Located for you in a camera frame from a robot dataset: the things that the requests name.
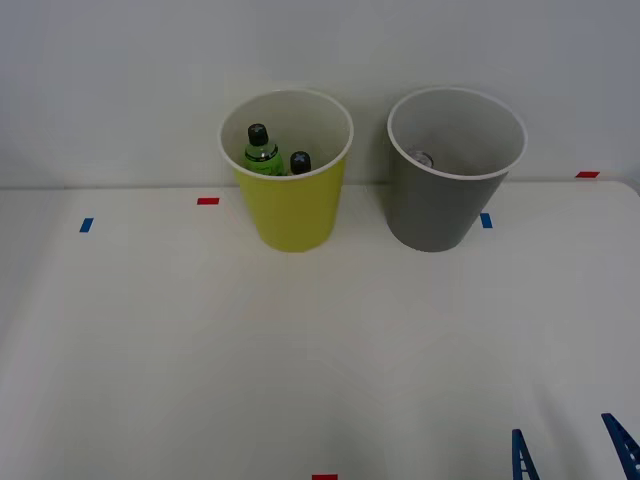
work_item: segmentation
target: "yellow cup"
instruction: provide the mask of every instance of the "yellow cup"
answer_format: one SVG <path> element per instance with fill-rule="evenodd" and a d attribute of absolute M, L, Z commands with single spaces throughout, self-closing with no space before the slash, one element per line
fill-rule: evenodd
<path fill-rule="evenodd" d="M 244 148 L 247 128 L 254 123 L 267 127 L 287 167 L 293 152 L 307 152 L 311 172 L 271 177 L 247 170 Z M 218 140 L 267 245 L 283 252 L 304 252 L 329 238 L 353 141 L 353 121 L 346 108 L 323 93 L 278 90 L 231 112 Z"/>

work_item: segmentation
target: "black bottle cap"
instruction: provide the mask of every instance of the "black bottle cap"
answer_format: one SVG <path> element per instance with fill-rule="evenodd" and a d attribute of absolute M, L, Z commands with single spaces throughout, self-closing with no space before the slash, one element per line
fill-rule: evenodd
<path fill-rule="evenodd" d="M 269 143 L 267 128 L 261 123 L 254 123 L 249 127 L 249 143 L 254 147 L 261 147 Z"/>
<path fill-rule="evenodd" d="M 307 152 L 295 152 L 291 155 L 291 173 L 301 175 L 311 171 L 311 157 Z"/>

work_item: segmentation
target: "blue object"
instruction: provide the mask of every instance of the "blue object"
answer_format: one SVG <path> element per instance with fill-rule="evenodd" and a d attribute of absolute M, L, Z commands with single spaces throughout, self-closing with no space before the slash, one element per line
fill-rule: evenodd
<path fill-rule="evenodd" d="M 528 474 L 530 480 L 540 480 L 521 430 L 511 432 L 511 463 L 513 480 L 523 480 L 523 473 Z"/>
<path fill-rule="evenodd" d="M 602 420 L 609 431 L 613 446 L 616 447 L 627 480 L 640 480 L 640 447 L 616 417 L 610 413 L 603 413 Z"/>
<path fill-rule="evenodd" d="M 482 221 L 482 228 L 493 228 L 493 224 L 491 223 L 491 215 L 488 213 L 481 213 L 480 220 Z"/>
<path fill-rule="evenodd" d="M 80 227 L 80 233 L 89 233 L 91 225 L 93 225 L 93 218 L 85 218 L 84 222 L 82 222 L 82 226 Z"/>

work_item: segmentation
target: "cup rim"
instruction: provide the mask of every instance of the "cup rim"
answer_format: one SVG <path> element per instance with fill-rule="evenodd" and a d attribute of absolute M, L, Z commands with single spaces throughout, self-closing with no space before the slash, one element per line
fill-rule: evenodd
<path fill-rule="evenodd" d="M 447 173 L 447 172 L 441 172 L 439 170 L 433 169 L 433 168 L 429 168 L 425 165 L 422 165 L 421 163 L 417 162 L 416 160 L 414 160 L 413 158 L 411 158 L 409 156 L 409 154 L 407 154 L 404 149 L 402 147 L 400 147 L 400 145 L 398 144 L 398 142 L 396 141 L 395 136 L 393 135 L 393 130 L 391 128 L 391 125 L 393 123 L 393 119 L 395 117 L 395 114 L 398 110 L 398 108 L 400 106 L 402 106 L 405 102 L 411 100 L 413 97 L 417 97 L 418 95 L 422 95 L 423 93 L 428 93 L 428 92 L 433 92 L 433 91 L 438 91 L 438 90 L 449 90 L 449 91 L 458 91 L 458 92 L 466 92 L 466 93 L 471 93 L 473 95 L 478 95 L 486 100 L 489 100 L 493 103 L 496 103 L 497 105 L 499 105 L 500 107 L 504 108 L 507 112 L 509 112 L 513 118 L 515 118 L 516 123 L 518 124 L 518 126 L 520 127 L 520 130 L 522 131 L 522 136 L 523 136 L 523 142 L 522 142 L 522 149 L 520 150 L 520 154 L 518 155 L 518 157 L 511 162 L 509 165 L 507 165 L 506 167 L 495 171 L 495 172 L 491 172 L 491 173 L 485 173 L 482 175 L 458 175 L 458 174 L 454 174 L 454 173 Z M 511 107 L 509 107 L 509 105 L 507 105 L 505 102 L 503 102 L 502 100 L 499 100 L 491 95 L 488 95 L 486 93 L 483 92 L 479 92 L 477 90 L 473 90 L 471 88 L 465 88 L 465 87 L 447 87 L 447 86 L 439 86 L 439 87 L 427 87 L 427 88 L 422 88 L 420 90 L 414 91 L 409 93 L 408 95 L 402 97 L 391 109 L 391 112 L 389 113 L 389 117 L 387 118 L 387 134 L 389 135 L 389 139 L 391 140 L 391 143 L 393 144 L 393 147 L 396 149 L 396 151 L 402 155 L 404 157 L 405 160 L 407 160 L 408 162 L 411 162 L 413 165 L 415 165 L 416 167 L 418 167 L 421 170 L 424 170 L 425 172 L 431 173 L 433 175 L 437 175 L 439 177 L 444 177 L 444 178 L 449 178 L 451 180 L 487 180 L 489 178 L 495 178 L 495 177 L 499 177 L 501 175 L 506 174 L 507 172 L 509 172 L 509 170 L 511 170 L 513 167 L 515 167 L 520 160 L 522 159 L 524 152 L 527 150 L 527 144 L 529 141 L 528 135 L 527 135 L 527 129 L 524 125 L 524 122 L 522 121 L 522 119 L 520 118 L 520 116 L 514 112 Z"/>
<path fill-rule="evenodd" d="M 326 165 L 324 165 L 324 166 L 322 166 L 322 167 L 320 167 L 320 168 L 318 168 L 316 170 L 311 170 L 310 172 L 303 173 L 303 174 L 300 174 L 300 175 L 291 175 L 291 176 L 284 176 L 284 177 L 276 177 L 276 176 L 271 176 L 271 175 L 262 175 L 261 173 L 252 172 L 251 170 L 238 165 L 236 162 L 234 162 L 229 157 L 229 155 L 227 155 L 227 152 L 225 151 L 225 149 L 224 149 L 224 147 L 222 145 L 222 130 L 224 129 L 224 126 L 227 124 L 227 121 L 229 120 L 229 118 L 231 118 L 231 116 L 237 110 L 239 110 L 240 108 L 244 107 L 248 103 L 257 100 L 258 98 L 266 97 L 266 96 L 273 95 L 273 94 L 276 94 L 276 93 L 286 93 L 286 92 L 298 92 L 298 93 L 305 93 L 305 94 L 308 94 L 308 95 L 315 95 L 315 96 L 320 97 L 320 98 L 322 98 L 324 100 L 328 100 L 329 102 L 333 103 L 336 107 L 338 107 L 338 109 L 342 112 L 342 114 L 347 118 L 347 123 L 349 124 L 349 139 L 347 140 L 347 143 L 345 144 L 344 148 L 340 151 L 340 153 L 336 156 L 336 158 L 331 160 Z M 224 159 L 227 161 L 227 163 L 229 163 L 235 170 L 237 170 L 238 172 L 241 172 L 241 173 L 243 173 L 245 175 L 248 175 L 250 177 L 259 178 L 260 180 L 267 180 L 267 181 L 274 181 L 274 182 L 293 182 L 293 181 L 296 181 L 296 180 L 303 180 L 305 178 L 313 177 L 314 175 L 319 175 L 322 172 L 325 172 L 325 171 L 329 170 L 331 167 L 336 165 L 338 162 L 340 162 L 347 155 L 347 152 L 351 148 L 351 144 L 352 143 L 353 143 L 353 119 L 351 118 L 351 114 L 349 113 L 349 111 L 340 102 L 338 102 L 335 98 L 330 97 L 326 93 L 318 92 L 317 90 L 311 90 L 311 89 L 308 89 L 308 88 L 281 88 L 281 89 L 271 90 L 269 92 L 265 92 L 265 93 L 262 93 L 260 95 L 253 96 L 253 97 L 245 100 L 244 102 L 240 103 L 233 110 L 231 110 L 231 112 L 229 112 L 224 117 L 224 120 L 222 121 L 222 123 L 220 124 L 220 128 L 218 129 L 218 148 L 220 150 L 220 153 L 224 157 Z"/>

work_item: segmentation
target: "bottle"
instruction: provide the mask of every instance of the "bottle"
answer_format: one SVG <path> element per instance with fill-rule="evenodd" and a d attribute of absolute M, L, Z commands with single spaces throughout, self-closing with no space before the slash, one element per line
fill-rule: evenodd
<path fill-rule="evenodd" d="M 249 127 L 249 145 L 244 151 L 247 168 L 262 175 L 285 175 L 278 145 L 269 141 L 267 129 L 261 123 Z"/>
<path fill-rule="evenodd" d="M 291 174 L 301 175 L 311 171 L 311 157 L 307 152 L 295 152 L 289 160 L 291 164 Z"/>

